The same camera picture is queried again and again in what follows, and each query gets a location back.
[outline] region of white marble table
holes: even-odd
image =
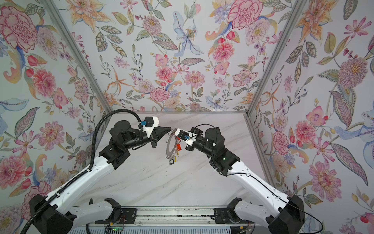
[[[159,126],[190,130],[199,124],[212,124],[219,127],[225,137],[225,145],[236,154],[254,173],[265,178],[250,137],[243,114],[241,113],[163,113],[139,114],[157,116]],[[109,130],[119,120],[128,120],[137,128],[136,118],[121,113],[112,116],[104,136],[96,151],[100,152],[110,140]],[[201,126],[204,131],[209,126]],[[240,197],[256,203],[256,200],[229,177],[219,175],[208,163],[205,154],[184,149],[177,161],[169,165],[166,159],[165,135],[152,149],[148,144],[136,151],[117,170],[101,179],[76,205],[94,203],[111,197],[123,206],[221,206],[233,198]]]

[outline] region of floral wallpaper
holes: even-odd
[[[55,1],[114,109],[244,111],[292,0]]]
[[[0,61],[0,233],[13,234],[32,197],[85,167],[103,113],[38,1],[0,1]]]
[[[322,234],[374,234],[373,8],[308,0],[251,112],[275,186]]]

